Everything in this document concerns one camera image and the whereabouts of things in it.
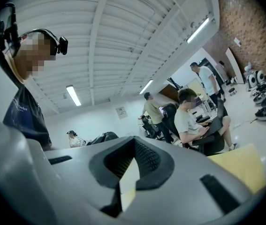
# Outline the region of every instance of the hand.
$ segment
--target hand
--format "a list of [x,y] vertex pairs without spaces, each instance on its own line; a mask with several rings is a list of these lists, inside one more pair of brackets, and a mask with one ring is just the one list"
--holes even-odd
[[210,123],[212,123],[212,121],[211,121],[211,120],[207,120],[207,121],[204,121],[203,123],[207,126],[207,125],[209,125]]
[[206,134],[206,132],[208,132],[209,129],[210,129],[210,127],[201,128],[199,131],[200,136],[203,136],[204,134]]
[[201,125],[201,126],[203,126],[203,127],[206,127],[206,126],[208,126],[210,123],[211,123],[211,120],[207,120],[207,121],[204,121],[204,122],[200,122],[199,125]]

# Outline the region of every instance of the black office chair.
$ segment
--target black office chair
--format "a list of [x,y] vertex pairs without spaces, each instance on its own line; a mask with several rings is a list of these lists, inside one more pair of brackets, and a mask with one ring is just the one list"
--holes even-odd
[[142,122],[143,122],[143,128],[148,131],[149,135],[148,138],[151,139],[158,139],[158,140],[162,140],[162,138],[158,138],[158,136],[160,136],[161,132],[157,129],[155,130],[152,125],[148,122],[148,119],[145,116],[142,116]]
[[[166,126],[173,134],[175,134],[178,138],[180,138],[179,133],[175,127],[175,113],[176,107],[174,105],[171,108],[163,109],[165,111],[165,116],[162,119],[162,123]],[[198,140],[193,141],[192,145],[198,146],[198,149],[189,146],[188,143],[183,143],[183,146],[188,149],[197,150],[206,156],[216,155],[221,150],[223,150],[225,143],[223,137],[221,137],[218,133],[215,133],[211,136],[204,137]]]

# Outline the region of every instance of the gray plastic panel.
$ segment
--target gray plastic panel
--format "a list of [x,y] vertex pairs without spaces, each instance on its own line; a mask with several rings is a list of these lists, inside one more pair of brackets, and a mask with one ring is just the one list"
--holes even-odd
[[[95,154],[126,139],[44,153],[38,142],[26,140],[20,132],[0,124],[0,191],[33,224],[59,225],[191,225],[221,218],[215,221],[219,223],[230,217],[230,213],[223,217],[200,182],[206,174],[214,175],[239,203],[252,197],[243,183],[204,155],[145,139],[173,158],[174,171],[158,189],[137,191],[132,204],[118,218],[110,217],[99,209],[111,203],[114,190],[102,187],[88,164]],[[54,165],[48,161],[62,156],[72,159]]]

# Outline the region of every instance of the navy t-shirt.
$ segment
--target navy t-shirt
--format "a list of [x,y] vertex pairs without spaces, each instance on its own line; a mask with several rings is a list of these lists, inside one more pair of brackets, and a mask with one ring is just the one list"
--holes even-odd
[[41,108],[30,91],[17,80],[1,51],[0,66],[19,89],[7,110],[3,123],[18,129],[26,138],[37,140],[43,149],[48,149],[51,140]]

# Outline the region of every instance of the brick wall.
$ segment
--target brick wall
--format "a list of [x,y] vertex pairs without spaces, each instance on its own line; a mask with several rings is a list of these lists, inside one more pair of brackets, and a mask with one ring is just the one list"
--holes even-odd
[[[203,46],[218,62],[223,61],[234,75],[225,52],[229,47],[244,72],[250,61],[266,73],[266,13],[256,0],[219,0],[220,30]],[[238,38],[241,47],[234,42]]]

